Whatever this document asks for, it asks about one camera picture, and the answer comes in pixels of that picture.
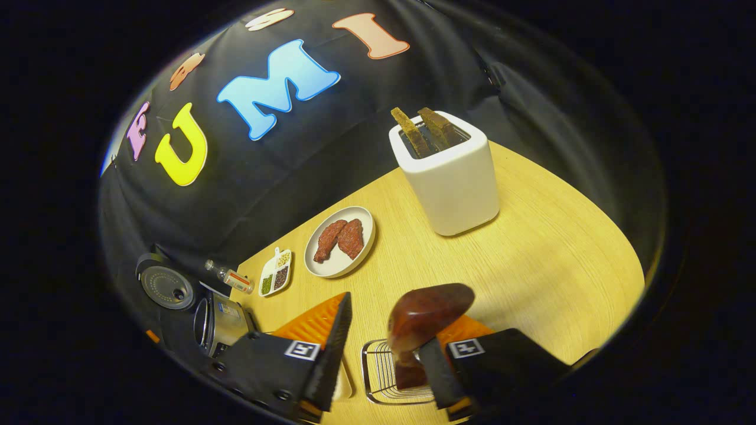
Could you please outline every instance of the blue letter m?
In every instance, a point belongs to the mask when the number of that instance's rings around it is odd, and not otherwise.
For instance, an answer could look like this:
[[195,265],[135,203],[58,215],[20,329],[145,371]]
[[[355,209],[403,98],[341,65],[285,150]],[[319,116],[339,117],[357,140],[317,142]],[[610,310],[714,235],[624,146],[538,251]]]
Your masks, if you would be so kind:
[[276,48],[268,56],[268,78],[238,76],[218,93],[218,102],[228,102],[249,125],[249,138],[259,140],[276,125],[273,114],[265,115],[255,104],[281,112],[291,110],[287,81],[296,87],[296,98],[307,101],[336,84],[341,76],[326,71],[302,49],[301,39]]

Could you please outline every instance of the wire rack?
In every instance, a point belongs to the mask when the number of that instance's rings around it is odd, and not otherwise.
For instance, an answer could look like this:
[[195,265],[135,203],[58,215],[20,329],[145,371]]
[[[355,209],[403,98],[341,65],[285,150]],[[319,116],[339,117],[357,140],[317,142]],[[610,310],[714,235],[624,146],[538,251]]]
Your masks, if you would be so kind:
[[422,405],[433,401],[429,386],[406,390],[396,388],[394,358],[386,340],[372,340],[362,346],[362,378],[367,399],[378,405]]

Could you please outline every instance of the meat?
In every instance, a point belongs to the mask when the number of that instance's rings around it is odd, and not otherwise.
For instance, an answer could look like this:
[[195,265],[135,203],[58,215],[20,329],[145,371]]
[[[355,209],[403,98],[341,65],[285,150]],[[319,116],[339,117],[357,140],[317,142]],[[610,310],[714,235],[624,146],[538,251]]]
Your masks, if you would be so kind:
[[323,262],[330,257],[330,252],[333,246],[336,245],[336,237],[339,236],[344,226],[346,226],[346,220],[338,220],[329,224],[323,230],[323,233],[318,238],[318,251],[315,253],[314,258],[316,262]]
[[364,247],[362,242],[362,222],[354,219],[344,226],[339,233],[339,249],[348,255],[349,258],[355,259]]

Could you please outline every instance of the small glass bottle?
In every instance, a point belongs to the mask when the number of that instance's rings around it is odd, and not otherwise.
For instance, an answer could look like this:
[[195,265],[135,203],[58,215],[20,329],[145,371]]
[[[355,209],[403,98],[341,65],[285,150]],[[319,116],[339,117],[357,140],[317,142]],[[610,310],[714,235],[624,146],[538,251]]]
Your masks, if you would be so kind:
[[236,288],[243,293],[252,292],[252,285],[249,281],[239,276],[235,270],[231,270],[228,267],[218,267],[211,259],[205,261],[205,269],[214,272],[215,276],[220,279],[221,282],[232,288]]

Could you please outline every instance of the wooden table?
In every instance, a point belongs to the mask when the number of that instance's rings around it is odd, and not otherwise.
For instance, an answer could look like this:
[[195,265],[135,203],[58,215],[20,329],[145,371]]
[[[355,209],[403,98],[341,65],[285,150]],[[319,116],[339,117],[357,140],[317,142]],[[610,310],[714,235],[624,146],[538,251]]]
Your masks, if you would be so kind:
[[[491,153],[501,211],[487,224],[454,237],[436,234],[404,174],[395,169],[239,266],[239,273],[256,280],[275,247],[293,251],[288,288],[262,298],[255,282],[253,294],[231,294],[252,309],[264,332],[338,293],[352,292],[344,359],[355,394],[334,402],[323,424],[447,423],[433,403],[375,405],[365,397],[360,349],[386,337],[388,314],[409,290],[464,283],[476,293],[470,317],[496,331],[516,327],[569,365],[604,344],[640,298],[640,262],[606,214],[532,161],[495,143]],[[351,205],[367,208],[375,218],[372,251],[341,278],[311,275],[302,258],[310,235],[330,214]]]

